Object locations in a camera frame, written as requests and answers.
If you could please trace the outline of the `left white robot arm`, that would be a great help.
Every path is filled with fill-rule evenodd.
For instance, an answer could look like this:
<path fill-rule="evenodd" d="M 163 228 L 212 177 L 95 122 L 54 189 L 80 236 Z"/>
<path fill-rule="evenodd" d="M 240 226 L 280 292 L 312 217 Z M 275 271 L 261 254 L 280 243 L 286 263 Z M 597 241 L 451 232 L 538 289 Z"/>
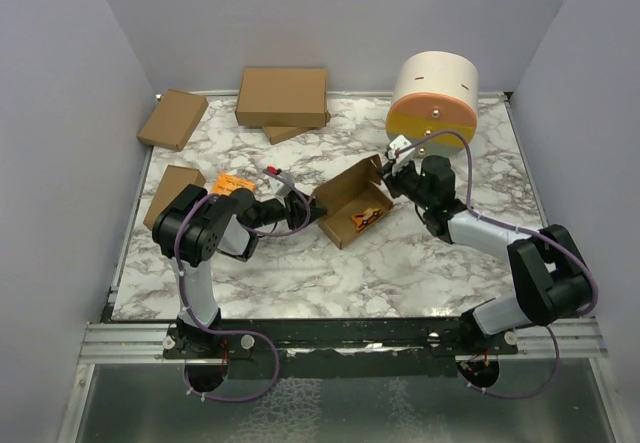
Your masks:
<path fill-rule="evenodd" d="M 228 195 L 187 185 L 162 210 L 152 226 L 152 239 L 170 260 L 179 289 L 178 329 L 187 333 L 186 345 L 206 358 L 220 348 L 217 330 L 221 312 L 213 292 L 211 259 L 216 253 L 242 262 L 249 260 L 262 228 L 282 221 L 286 236 L 327 215 L 314 198 L 290 188 L 282 201 L 260 201 L 247 188 Z"/>

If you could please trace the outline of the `small orange toy car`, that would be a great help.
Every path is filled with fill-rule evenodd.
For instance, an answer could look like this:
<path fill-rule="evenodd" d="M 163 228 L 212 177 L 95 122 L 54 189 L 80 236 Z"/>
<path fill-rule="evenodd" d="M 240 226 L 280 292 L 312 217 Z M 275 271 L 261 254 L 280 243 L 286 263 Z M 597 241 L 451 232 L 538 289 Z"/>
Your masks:
<path fill-rule="evenodd" d="M 369 207 L 360 213 L 352 214 L 351 220 L 355 225 L 356 231 L 361 232 L 375 221 L 377 221 L 383 214 L 383 210 L 379 207 Z"/>

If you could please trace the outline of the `brown cardboard box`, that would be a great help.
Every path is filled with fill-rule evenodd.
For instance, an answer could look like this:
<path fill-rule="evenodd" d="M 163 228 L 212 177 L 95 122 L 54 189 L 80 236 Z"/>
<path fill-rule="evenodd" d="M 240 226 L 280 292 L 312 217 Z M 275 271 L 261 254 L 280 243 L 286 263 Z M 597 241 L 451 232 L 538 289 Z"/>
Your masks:
<path fill-rule="evenodd" d="M 346 248 L 393 208 L 393 202 L 381 189 L 378 174 L 381 167 L 378 155 L 365 157 L 313 191 L 315 202 L 327 209 L 327 215 L 318 220 L 318 225 L 338 249 Z M 379 207 L 383 214 L 363 231 L 357 232 L 351 215 L 369 207 Z"/>

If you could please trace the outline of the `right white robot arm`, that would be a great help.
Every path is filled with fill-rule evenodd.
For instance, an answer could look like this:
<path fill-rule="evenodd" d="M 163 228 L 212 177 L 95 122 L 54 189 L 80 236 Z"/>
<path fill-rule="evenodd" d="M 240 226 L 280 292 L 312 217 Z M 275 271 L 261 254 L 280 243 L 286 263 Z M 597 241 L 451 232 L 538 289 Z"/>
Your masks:
<path fill-rule="evenodd" d="M 420 168 L 413 161 L 389 161 L 378 174 L 392 197 L 414 204 L 432 236 L 509 264 L 514 290 L 460 316 L 459 341 L 467 352 L 481 354 L 499 333 L 546 326 L 596 303 L 595 284 L 565 227 L 530 230 L 473 213 L 457 197 L 456 176 L 445 157 L 429 156 Z"/>

